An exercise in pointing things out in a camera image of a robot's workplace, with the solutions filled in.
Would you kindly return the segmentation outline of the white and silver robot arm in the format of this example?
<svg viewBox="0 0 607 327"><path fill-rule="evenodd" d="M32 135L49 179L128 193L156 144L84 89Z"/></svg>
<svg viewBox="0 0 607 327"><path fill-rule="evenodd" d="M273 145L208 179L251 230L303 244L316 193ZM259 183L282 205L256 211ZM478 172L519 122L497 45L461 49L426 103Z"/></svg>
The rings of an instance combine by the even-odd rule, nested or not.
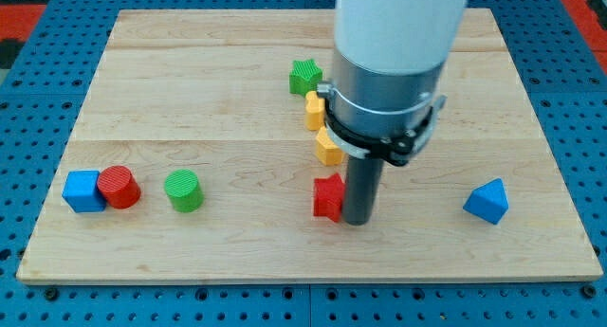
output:
<svg viewBox="0 0 607 327"><path fill-rule="evenodd" d="M355 165L406 165L430 140L435 94L468 0L336 0L329 136Z"/></svg>

